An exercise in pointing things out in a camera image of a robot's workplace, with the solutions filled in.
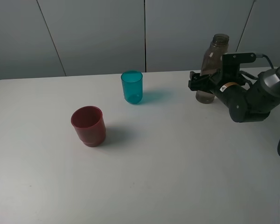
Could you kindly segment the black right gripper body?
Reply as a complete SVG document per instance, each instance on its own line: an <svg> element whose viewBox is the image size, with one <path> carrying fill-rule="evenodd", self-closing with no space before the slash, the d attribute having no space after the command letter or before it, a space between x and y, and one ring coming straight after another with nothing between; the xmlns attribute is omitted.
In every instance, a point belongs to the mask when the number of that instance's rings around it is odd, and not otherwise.
<svg viewBox="0 0 280 224"><path fill-rule="evenodd" d="M208 76L210 91L227 106L230 117L235 122L251 121L251 103L243 85L246 78L237 72L217 72Z"/></svg>

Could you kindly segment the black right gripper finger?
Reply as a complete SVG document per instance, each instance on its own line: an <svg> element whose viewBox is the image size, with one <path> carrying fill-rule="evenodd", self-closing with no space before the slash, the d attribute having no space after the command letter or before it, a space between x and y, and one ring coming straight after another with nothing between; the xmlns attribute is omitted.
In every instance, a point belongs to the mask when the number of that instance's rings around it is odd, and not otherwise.
<svg viewBox="0 0 280 224"><path fill-rule="evenodd" d="M212 82L212 79L218 74L218 71L216 71L215 73L211 73L211 74L205 74L205 75L201 75L201 73L197 73L194 71L191 71L189 73L189 80L191 82L198 82L198 81L202 81L202 82Z"/></svg>
<svg viewBox="0 0 280 224"><path fill-rule="evenodd" d="M189 80L188 87L191 91L202 91L206 93L213 93L215 83L209 79Z"/></svg>

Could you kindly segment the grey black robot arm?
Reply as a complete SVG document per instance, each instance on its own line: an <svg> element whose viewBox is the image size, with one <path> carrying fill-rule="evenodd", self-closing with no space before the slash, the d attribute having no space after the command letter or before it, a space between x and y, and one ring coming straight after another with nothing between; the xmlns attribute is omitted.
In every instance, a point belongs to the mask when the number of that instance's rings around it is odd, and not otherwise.
<svg viewBox="0 0 280 224"><path fill-rule="evenodd" d="M229 109L234 122L265 120L280 104L280 67L271 68L257 77L240 70L243 63L253 63L263 54L223 54L222 67L213 74L192 73L188 87L191 91L214 94Z"/></svg>

